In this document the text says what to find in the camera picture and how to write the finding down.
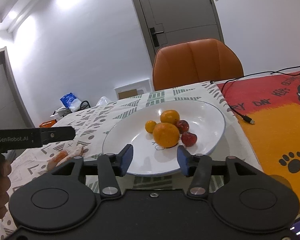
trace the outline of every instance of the black circular pad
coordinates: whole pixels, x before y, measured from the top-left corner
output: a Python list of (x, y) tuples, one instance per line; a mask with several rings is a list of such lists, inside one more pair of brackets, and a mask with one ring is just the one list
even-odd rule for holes
[(291, 225), (299, 200), (292, 190), (266, 175), (236, 176), (215, 192), (212, 206), (232, 227), (270, 233)]
[(69, 199), (69, 194), (58, 188), (41, 189), (32, 195), (32, 203), (39, 208), (57, 208), (64, 205)]
[(96, 207), (91, 189), (68, 176), (47, 174), (12, 194), (9, 210), (16, 225), (57, 231), (76, 225)]
[(249, 208), (262, 210), (274, 206), (277, 197), (266, 189), (252, 188), (240, 194), (240, 201)]

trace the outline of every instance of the plate rim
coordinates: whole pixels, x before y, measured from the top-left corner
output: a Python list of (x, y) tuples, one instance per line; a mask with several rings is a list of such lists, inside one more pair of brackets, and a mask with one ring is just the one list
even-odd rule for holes
[[(168, 103), (168, 102), (176, 102), (176, 101), (181, 101), (181, 100), (169, 100), (169, 101), (164, 101), (162, 103), (159, 103), (158, 105), (161, 105), (161, 104), (164, 104), (164, 103)], [(214, 106), (213, 104), (210, 104), (208, 102), (205, 102), (205, 101), (201, 101), (201, 100), (189, 100), (189, 101), (197, 101), (197, 102), (202, 102), (202, 103), (206, 103), (207, 105), (210, 105), (214, 108), (216, 108), (220, 114), (222, 115), (223, 117), (223, 121), (224, 121), (224, 127), (223, 127), (223, 131), (222, 131), (222, 134), (219, 138), (219, 140), (217, 141), (216, 145), (206, 154), (207, 156), (211, 155), (211, 153), (214, 151), (214, 149), (216, 148), (217, 144), (219, 143), (219, 141), (221, 140), (222, 136), (224, 135), (225, 133), (225, 130), (226, 130), (226, 119), (225, 119), (225, 116), (224, 114), (221, 112), (221, 110), (219, 108), (217, 108), (216, 106)], [(121, 119), (119, 122), (117, 122), (111, 129), (110, 131), (108, 132), (108, 134), (106, 135), (105, 139), (103, 140), (102, 142), (102, 155), (104, 155), (105, 153), (103, 152), (103, 147), (104, 147), (104, 144), (105, 144), (105, 141), (109, 135), (109, 133), (112, 131), (113, 128), (115, 128), (121, 121), (123, 121), (123, 119)], [(156, 174), (137, 174), (137, 173), (130, 173), (130, 172), (127, 172), (128, 175), (133, 175), (133, 176), (138, 176), (138, 177), (156, 177), (156, 176), (162, 176), (162, 175), (166, 175), (166, 174), (174, 174), (176, 173), (177, 171), (179, 171), (181, 168), (179, 167), (178, 169), (175, 169), (173, 171), (168, 171), (168, 172), (163, 172), (163, 173), (156, 173)]]

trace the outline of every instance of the red table mat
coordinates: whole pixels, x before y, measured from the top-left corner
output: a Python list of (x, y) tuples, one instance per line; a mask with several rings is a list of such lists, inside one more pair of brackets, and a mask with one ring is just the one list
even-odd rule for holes
[(229, 82), (223, 94), (255, 121), (251, 125), (238, 118), (264, 172), (292, 188), (300, 200), (300, 77)]

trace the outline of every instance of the human hand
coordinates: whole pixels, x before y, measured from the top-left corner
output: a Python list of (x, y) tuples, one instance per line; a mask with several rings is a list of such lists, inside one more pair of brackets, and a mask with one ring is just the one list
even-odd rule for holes
[(10, 198), (7, 193), (11, 186), (10, 179), (8, 178), (8, 175), (11, 173), (10, 163), (8, 161), (3, 162), (0, 171), (2, 174), (2, 177), (0, 177), (0, 218), (2, 219), (7, 212), (5, 204), (8, 203)]

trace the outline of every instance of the paw print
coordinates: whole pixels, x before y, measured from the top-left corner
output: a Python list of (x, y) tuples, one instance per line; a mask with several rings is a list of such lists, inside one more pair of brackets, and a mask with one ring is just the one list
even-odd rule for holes
[(282, 159), (279, 160), (279, 163), (282, 166), (287, 166), (288, 163), (288, 170), (291, 173), (297, 173), (300, 171), (300, 160), (294, 159), (294, 153), (289, 152), (289, 156), (286, 154), (282, 155)]

